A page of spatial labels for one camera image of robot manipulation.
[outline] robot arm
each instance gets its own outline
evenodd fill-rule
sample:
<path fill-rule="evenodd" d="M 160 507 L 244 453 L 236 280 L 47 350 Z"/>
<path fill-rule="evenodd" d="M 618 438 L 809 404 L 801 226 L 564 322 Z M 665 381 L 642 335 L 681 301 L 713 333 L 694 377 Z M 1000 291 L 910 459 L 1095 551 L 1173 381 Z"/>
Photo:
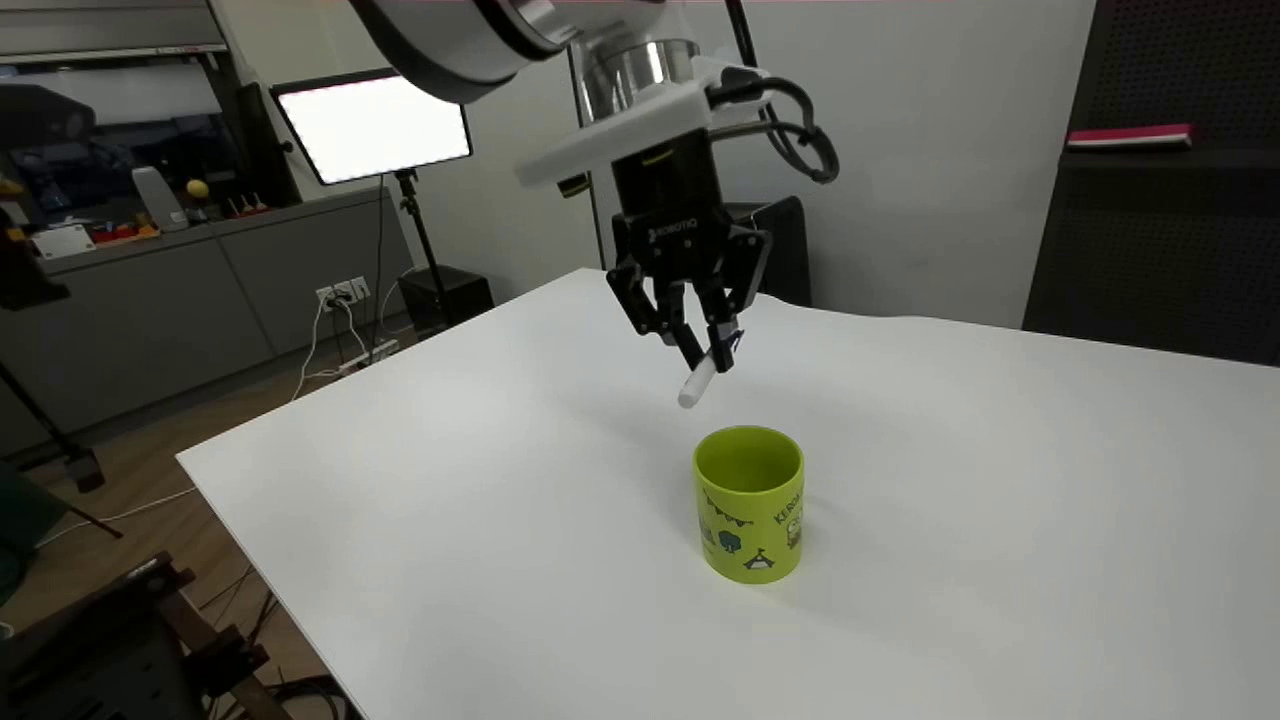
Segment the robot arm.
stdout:
<path fill-rule="evenodd" d="M 617 269 L 609 283 L 636 333 L 656 333 L 694 367 L 694 386 L 731 367 L 741 311 L 750 304 L 767 236 L 725 212 L 713 143 L 767 136 L 813 180 L 836 180 L 831 140 L 813 101 L 757 68 L 713 68 L 686 39 L 646 39 L 665 0 L 351 0 L 383 56 L 439 101 L 479 101 L 521 68 L 574 43 L 588 128 L 521 168 L 531 182 L 582 189 L 610 168 Z M 770 94 L 791 94 L 783 124 Z M 708 319 L 708 349 L 683 322 L 683 291 Z"/>

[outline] green mug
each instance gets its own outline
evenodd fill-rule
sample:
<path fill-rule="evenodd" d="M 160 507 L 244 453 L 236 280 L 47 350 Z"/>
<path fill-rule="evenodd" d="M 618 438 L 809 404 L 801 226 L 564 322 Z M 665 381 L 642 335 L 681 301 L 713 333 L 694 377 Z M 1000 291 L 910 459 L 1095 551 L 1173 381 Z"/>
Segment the green mug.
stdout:
<path fill-rule="evenodd" d="M 770 426 L 713 431 L 694 454 L 694 517 L 708 564 L 770 583 L 801 564 L 802 453 Z"/>

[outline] light stand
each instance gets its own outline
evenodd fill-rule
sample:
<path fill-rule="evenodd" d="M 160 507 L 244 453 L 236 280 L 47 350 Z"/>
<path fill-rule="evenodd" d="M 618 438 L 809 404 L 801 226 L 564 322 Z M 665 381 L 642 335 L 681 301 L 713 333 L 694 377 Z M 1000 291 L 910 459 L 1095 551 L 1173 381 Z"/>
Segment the light stand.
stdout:
<path fill-rule="evenodd" d="M 415 168 L 397 170 L 397 182 L 398 182 L 398 206 L 413 221 L 415 241 L 424 242 L 424 255 L 429 255 L 439 322 L 447 327 L 447 297 L 444 297 L 444 276 L 439 276 L 439 263 L 437 263 L 437 252 L 433 252 L 433 236 L 429 236 L 429 223 L 424 223 L 424 206 L 415 201 Z"/>
<path fill-rule="evenodd" d="M 62 301 L 69 291 L 60 283 L 47 283 L 47 276 L 39 273 L 39 263 L 17 248 L 7 236 L 0 236 L 0 308 L 21 311 L 33 304 L 52 304 Z M 69 431 L 54 426 L 54 419 L 35 404 L 35 395 L 7 372 L 7 363 L 0 360 L 0 384 L 33 412 L 33 419 L 52 436 L 52 443 L 62 453 L 62 466 L 77 478 L 80 493 L 93 493 L 103 482 L 98 459 L 80 449 Z M 111 523 L 96 518 L 93 510 L 47 495 L 52 502 L 60 502 L 62 510 L 80 517 L 84 523 L 124 539 L 124 533 L 114 533 Z"/>

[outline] white wall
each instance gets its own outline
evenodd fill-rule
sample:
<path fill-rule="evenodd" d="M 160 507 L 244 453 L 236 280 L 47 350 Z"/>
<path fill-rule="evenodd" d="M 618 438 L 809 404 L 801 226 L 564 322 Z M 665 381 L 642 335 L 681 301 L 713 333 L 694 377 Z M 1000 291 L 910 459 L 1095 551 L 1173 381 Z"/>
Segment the white wall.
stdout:
<path fill-rule="evenodd" d="M 731 47 L 720 0 L 669 32 Z M 725 193 L 809 203 L 815 291 L 851 311 L 1018 322 L 1090 0 L 749 0 L 767 68 L 801 80 L 843 151 L 815 189 L 765 140 Z"/>
<path fill-rule="evenodd" d="M 383 68 L 348 0 L 212 0 L 244 80 L 285 82 L 359 68 Z M 588 201 L 559 201 L 552 189 L 521 189 L 517 160 L 574 128 L 564 65 L 523 70 L 502 93 L 466 108 L 474 155 L 424 168 L 420 203 L 437 255 L 485 273 L 496 297 L 527 291 L 566 269 L 597 263 Z M 299 193 L 329 197 L 297 155 Z"/>

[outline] desk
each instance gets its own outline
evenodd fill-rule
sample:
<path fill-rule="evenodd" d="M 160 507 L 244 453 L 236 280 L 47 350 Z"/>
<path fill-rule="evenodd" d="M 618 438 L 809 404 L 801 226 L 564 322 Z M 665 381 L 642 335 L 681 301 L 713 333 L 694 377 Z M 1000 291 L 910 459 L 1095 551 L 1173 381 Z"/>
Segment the desk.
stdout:
<path fill-rule="evenodd" d="M 598 273 L 185 453 L 373 720 L 1270 720 L 1280 372 L 759 301 L 676 407 Z M 770 589 L 694 542 L 720 423 L 809 449 Z"/>

